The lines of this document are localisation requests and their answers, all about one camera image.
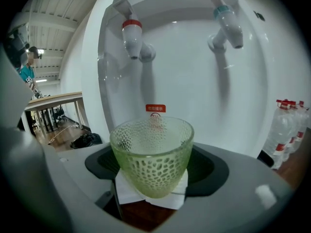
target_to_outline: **table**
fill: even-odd
[[[74,107],[76,109],[76,114],[77,114],[78,121],[80,124],[80,129],[83,129],[82,121],[81,121],[81,117],[80,117],[80,113],[79,113],[79,109],[78,109],[78,103],[77,103],[81,99],[82,99],[82,92],[73,92],[73,93],[65,93],[65,94],[60,94],[60,95],[49,96],[49,97],[31,100],[28,103],[27,107],[24,109],[24,112],[21,116],[25,131],[28,133],[31,133],[28,122],[27,122],[25,111],[36,111],[36,117],[38,119],[39,126],[42,129],[43,136],[46,137],[45,131],[43,129],[42,122],[40,120],[39,111],[43,111],[43,110],[47,111],[48,108],[53,108],[53,107],[56,107],[58,105],[71,103],[71,102],[74,103]]]

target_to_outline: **textured glass cup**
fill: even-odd
[[[191,155],[193,127],[173,117],[126,122],[110,134],[110,143],[127,179],[142,194],[159,199],[172,192]]]

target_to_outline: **drip tray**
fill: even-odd
[[[87,157],[86,168],[97,178],[114,180],[120,166],[108,146]],[[188,187],[186,197],[209,196],[216,192],[229,176],[228,165],[219,157],[193,146],[187,166]]]

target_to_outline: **water dispenser tap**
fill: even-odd
[[[225,52],[228,40],[234,49],[243,47],[242,28],[234,11],[222,0],[211,0],[215,6],[214,17],[220,24],[217,34],[209,36],[208,45],[213,52]]]
[[[122,14],[126,21],[122,24],[124,47],[132,60],[140,59],[142,62],[153,61],[156,51],[152,45],[142,40],[142,24],[138,20],[134,9],[128,0],[120,0],[113,7]]]

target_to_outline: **water bottle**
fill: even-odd
[[[293,118],[293,125],[291,130],[291,135],[289,142],[286,144],[286,149],[283,154],[283,161],[287,161],[290,157],[290,153],[293,152],[295,138],[299,129],[299,114],[297,112],[296,102],[291,101],[289,113],[292,115]]]
[[[297,107],[297,113],[298,113],[298,132],[294,141],[294,145],[292,148],[292,152],[296,152],[297,149],[300,147],[301,141],[305,135],[305,132],[307,130],[308,126],[308,120],[309,120],[309,108],[304,107],[304,102],[300,101],[299,105]]]
[[[263,150],[273,159],[273,169],[279,169],[283,162],[283,153],[291,137],[293,115],[289,113],[289,101],[277,100],[276,109]]]

